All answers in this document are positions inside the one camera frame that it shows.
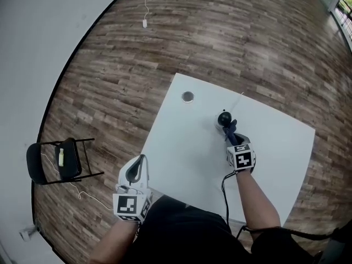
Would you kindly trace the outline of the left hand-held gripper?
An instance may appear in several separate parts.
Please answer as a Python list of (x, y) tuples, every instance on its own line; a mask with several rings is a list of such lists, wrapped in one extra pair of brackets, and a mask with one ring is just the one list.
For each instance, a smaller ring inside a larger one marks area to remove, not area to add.
[[(130, 185), (138, 183), (141, 188)], [(149, 162), (145, 155), (127, 162), (120, 170), (116, 193), (113, 194), (113, 213), (127, 222), (143, 223), (152, 204), (152, 191), (148, 189)]]

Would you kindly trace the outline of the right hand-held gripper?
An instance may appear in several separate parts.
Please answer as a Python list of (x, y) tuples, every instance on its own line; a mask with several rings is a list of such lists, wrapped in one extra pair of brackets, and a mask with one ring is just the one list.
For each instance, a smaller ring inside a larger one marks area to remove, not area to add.
[(256, 155), (251, 141), (247, 136), (239, 133), (235, 134), (235, 138), (237, 146), (227, 145), (227, 162), (236, 172), (249, 170), (251, 173), (256, 164)]

